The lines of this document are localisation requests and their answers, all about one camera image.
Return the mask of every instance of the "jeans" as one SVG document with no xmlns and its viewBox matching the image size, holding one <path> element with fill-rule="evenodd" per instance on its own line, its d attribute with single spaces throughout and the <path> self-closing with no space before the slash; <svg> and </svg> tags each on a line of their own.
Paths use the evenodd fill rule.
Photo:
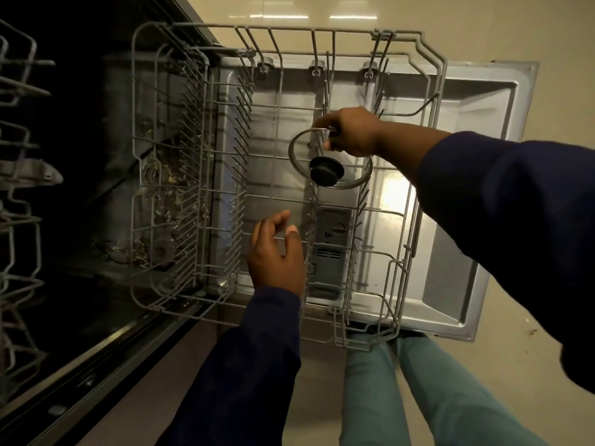
<svg viewBox="0 0 595 446">
<path fill-rule="evenodd" d="M 366 335 L 354 335 L 365 339 Z M 544 446 L 463 366 L 428 337 L 349 351 L 341 446 L 411 446 L 389 347 L 436 446 Z"/>
</svg>

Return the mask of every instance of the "wire rack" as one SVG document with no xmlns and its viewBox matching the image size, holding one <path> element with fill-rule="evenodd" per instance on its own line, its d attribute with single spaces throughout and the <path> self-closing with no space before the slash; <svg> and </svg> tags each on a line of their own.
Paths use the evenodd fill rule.
<svg viewBox="0 0 595 446">
<path fill-rule="evenodd" d="M 37 375 L 45 357 L 19 315 L 19 305 L 43 285 L 37 278 L 42 265 L 41 219 L 16 190 L 49 181 L 43 175 L 38 178 L 38 171 L 45 171 L 43 162 L 28 157 L 39 148 L 31 142 L 30 131 L 2 119 L 13 119 L 24 97 L 50 95 L 29 84 L 33 67 L 54 64 L 36 59 L 36 52 L 31 36 L 0 20 L 0 405 Z"/>
<path fill-rule="evenodd" d="M 230 38 L 233 46 L 185 43 L 178 39 L 179 32 L 185 28 L 213 29 L 217 36 Z M 162 37 L 162 45 L 150 54 L 153 60 L 150 78 L 138 72 L 144 51 L 137 50 L 142 43 L 139 37 L 148 31 L 157 31 Z M 303 43 L 296 40 L 298 35 L 308 37 L 309 47 L 296 49 L 299 47 L 296 44 Z M 282 48 L 280 43 L 288 46 Z M 367 53 L 345 51 L 352 50 L 356 43 L 365 44 L 371 50 Z M 241 309 L 248 299 L 245 295 L 252 293 L 245 255 L 247 239 L 258 216 L 270 214 L 274 206 L 283 203 L 300 206 L 305 218 L 300 224 L 305 264 L 309 265 L 317 248 L 325 246 L 315 233 L 321 209 L 340 208 L 350 213 L 346 246 L 340 247 L 345 252 L 345 271 L 342 282 L 330 286 L 338 290 L 341 297 L 329 303 L 306 291 L 302 320 L 319 323 L 327 333 L 319 339 L 318 335 L 308 337 L 302 329 L 303 337 L 361 350 L 369 350 L 372 344 L 396 337 L 421 225 L 422 212 L 414 188 L 410 184 L 406 187 L 403 209 L 386 209 L 379 204 L 377 173 L 400 175 L 394 166 L 380 159 L 374 161 L 371 178 L 353 189 L 349 203 L 330 203 L 321 192 L 325 188 L 311 182 L 304 182 L 300 187 L 300 197 L 290 195 L 277 183 L 285 174 L 295 173 L 286 167 L 290 160 L 286 151 L 289 139 L 307 129 L 315 116 L 326 113 L 331 106 L 341 107 L 336 106 L 337 102 L 333 104 L 333 100 L 339 99 L 337 91 L 341 89 L 336 78 L 345 73 L 345 62 L 364 62 L 358 69 L 357 85 L 363 94 L 361 104 L 375 115 L 389 120 L 414 118 L 419 119 L 421 125 L 437 125 L 446 60 L 425 42 L 424 35 L 419 31 L 400 30 L 152 22 L 135 32 L 132 54 L 133 153 L 142 160 L 142 165 L 139 191 L 133 198 L 130 253 L 147 251 L 143 269 L 137 270 L 135 275 L 159 275 L 152 280 L 152 292 L 143 293 L 144 300 L 139 296 L 142 285 L 133 285 L 132 294 L 137 303 L 151 310 L 187 316 L 183 310 L 171 308 L 174 300 L 187 299 L 206 306 L 200 315 L 190 317 L 236 325 L 206 314 L 217 306 Z M 387 89 L 391 79 L 389 62 L 398 59 L 419 74 L 425 85 L 419 105 L 409 112 L 392 110 L 394 95 Z M 287 75 L 293 78 L 295 69 L 307 72 L 309 78 L 311 75 L 314 103 L 288 103 L 291 97 L 286 97 L 284 84 L 286 88 L 291 84 Z M 180 79 L 182 90 L 174 96 L 166 89 L 172 87 L 169 78 Z M 263 87 L 272 88 L 270 102 L 260 96 Z M 139 134 L 135 120 L 142 111 L 138 106 L 141 91 L 153 94 L 151 108 L 146 108 L 152 110 L 148 120 L 152 128 L 150 134 L 143 135 Z M 283 120 L 284 113 L 301 116 L 302 128 L 294 125 L 289 131 L 291 128 Z M 176 144 L 165 140 L 167 134 L 161 131 L 170 124 L 180 131 Z M 321 154 L 323 140 L 324 137 L 314 134 L 296 160 L 307 163 L 313 153 Z M 270 153 L 261 153 L 263 142 L 272 144 Z M 148 161 L 141 157 L 141 149 L 147 143 L 151 144 Z M 168 153 L 173 153 L 173 157 L 163 158 Z M 148 162 L 156 171 L 152 182 L 147 181 L 143 173 Z M 263 162 L 269 163 L 268 172 L 259 171 L 262 167 L 257 163 Z M 357 177 L 366 164 L 363 160 L 354 160 L 344 165 Z M 164 168 L 170 169 L 169 172 L 182 172 L 186 178 L 165 178 Z M 255 181 L 259 173 L 266 174 L 264 181 Z M 178 207 L 175 214 L 165 220 L 156 209 L 159 201 L 164 200 L 174 200 Z M 146 206 L 146 216 L 135 208 L 139 205 Z M 367 243 L 367 226 L 379 215 L 390 216 L 400 224 L 398 243 L 390 250 Z M 155 237 L 161 238 L 162 233 L 169 230 L 176 232 L 166 235 L 173 245 L 171 267 L 165 272 L 155 272 L 167 264 L 166 260 L 157 258 L 159 253 L 155 250 L 164 242 L 161 239 L 156 242 Z M 382 275 L 383 291 L 373 292 L 361 284 L 361 266 L 366 263 L 368 267 L 378 267 L 379 260 L 382 270 L 377 273 Z M 311 275 L 308 288 L 312 283 Z M 358 297 L 372 300 L 376 313 L 358 315 L 358 308 L 353 306 L 353 300 Z M 374 335 L 367 342 L 357 341 L 350 336 L 357 332 Z"/>
</svg>

